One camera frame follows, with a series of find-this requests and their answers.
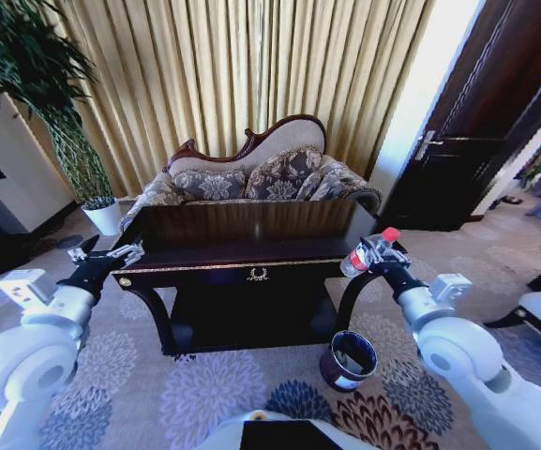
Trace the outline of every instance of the sofa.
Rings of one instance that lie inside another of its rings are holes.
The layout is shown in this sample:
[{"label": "sofa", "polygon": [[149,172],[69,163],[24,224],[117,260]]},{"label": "sofa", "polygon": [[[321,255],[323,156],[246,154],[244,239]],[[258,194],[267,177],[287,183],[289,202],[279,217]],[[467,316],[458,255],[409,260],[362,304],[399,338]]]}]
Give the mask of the sofa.
[{"label": "sofa", "polygon": [[232,157],[199,153],[191,139],[143,190],[120,222],[123,232],[144,206],[217,202],[292,202],[356,199],[370,213],[381,193],[324,153],[322,122],[298,114],[262,134],[245,130],[247,140]]}]

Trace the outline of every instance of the door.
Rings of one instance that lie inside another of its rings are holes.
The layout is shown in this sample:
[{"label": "door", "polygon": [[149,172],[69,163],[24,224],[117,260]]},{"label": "door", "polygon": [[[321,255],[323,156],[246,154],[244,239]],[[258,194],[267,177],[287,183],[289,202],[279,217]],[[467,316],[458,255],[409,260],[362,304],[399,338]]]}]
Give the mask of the door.
[{"label": "door", "polygon": [[457,230],[541,125],[541,0],[487,0],[383,222]]}]

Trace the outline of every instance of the bottle label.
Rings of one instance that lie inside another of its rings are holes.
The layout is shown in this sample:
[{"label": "bottle label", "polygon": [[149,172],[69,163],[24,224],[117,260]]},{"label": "bottle label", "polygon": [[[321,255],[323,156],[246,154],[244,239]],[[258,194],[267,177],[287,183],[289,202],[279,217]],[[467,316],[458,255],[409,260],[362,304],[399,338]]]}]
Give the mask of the bottle label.
[{"label": "bottle label", "polygon": [[357,382],[355,380],[348,380],[342,375],[340,375],[335,380],[335,385],[337,385],[341,389],[356,389],[357,387],[359,387],[360,384],[362,384],[362,382]]},{"label": "bottle label", "polygon": [[353,251],[349,254],[349,259],[352,262],[352,266],[355,267],[356,270],[363,272],[368,269],[368,266],[364,263],[366,258],[364,257],[364,248],[361,244],[353,249]]}]

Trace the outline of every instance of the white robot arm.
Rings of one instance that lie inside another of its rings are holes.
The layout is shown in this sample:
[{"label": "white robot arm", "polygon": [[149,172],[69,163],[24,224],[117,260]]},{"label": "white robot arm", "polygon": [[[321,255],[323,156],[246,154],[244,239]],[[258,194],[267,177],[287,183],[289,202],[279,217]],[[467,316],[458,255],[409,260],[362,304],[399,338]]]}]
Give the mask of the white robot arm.
[{"label": "white robot arm", "polygon": [[78,269],[57,285],[39,269],[16,270],[0,281],[23,308],[21,325],[0,333],[0,449],[38,448],[38,423],[74,377],[103,280],[142,253],[138,246],[89,255],[77,249]]},{"label": "white robot arm", "polygon": [[488,446],[541,450],[541,387],[505,361],[485,328],[453,317],[470,281],[460,274],[442,274],[428,287],[408,272],[410,263],[396,250],[376,254],[368,246],[366,251],[374,252],[367,259],[368,270],[393,289],[425,365],[458,392]]}]

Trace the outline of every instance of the carpet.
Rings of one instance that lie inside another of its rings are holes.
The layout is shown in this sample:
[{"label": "carpet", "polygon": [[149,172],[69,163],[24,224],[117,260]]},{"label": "carpet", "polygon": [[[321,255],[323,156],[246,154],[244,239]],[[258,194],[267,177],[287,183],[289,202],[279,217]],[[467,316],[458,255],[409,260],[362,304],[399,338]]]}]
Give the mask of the carpet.
[{"label": "carpet", "polygon": [[[458,232],[402,232],[418,277],[431,281],[438,273],[460,272],[474,283],[460,316],[477,322],[502,317],[541,272],[541,221],[524,216],[535,200],[523,197],[523,205],[501,204]],[[95,232],[77,210],[50,237]],[[112,241],[102,239],[98,249]],[[44,268],[54,279],[73,270],[57,248],[26,267]],[[336,305],[347,281],[326,281]],[[166,293],[172,302],[172,292]],[[18,318],[19,310],[0,293],[0,331]],[[221,421],[257,408],[332,421],[383,449],[486,448],[458,395],[423,369],[382,280],[362,291],[353,312],[350,328],[374,343],[379,365],[351,394],[324,383],[318,370],[324,345],[162,356],[143,302],[111,278],[90,325],[76,378],[42,424],[44,449],[190,449]],[[494,335],[512,366],[541,384],[541,337],[525,325]]]}]

